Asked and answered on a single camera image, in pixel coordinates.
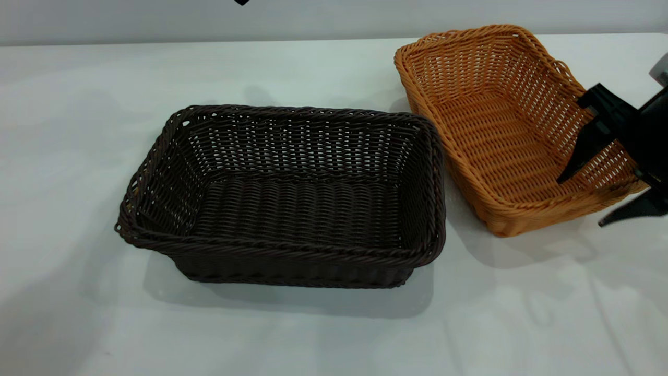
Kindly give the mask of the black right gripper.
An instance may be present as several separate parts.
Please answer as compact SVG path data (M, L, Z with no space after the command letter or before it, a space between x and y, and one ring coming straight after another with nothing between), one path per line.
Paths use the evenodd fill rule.
M614 209L599 226L604 227L638 217L663 217L667 214L667 88L662 88L637 109L612 93L603 84L592 86L577 100L594 118L579 131L574 150L557 183L573 178L586 164L614 140L628 136L625 148L636 163L636 175L652 188L631 202Z

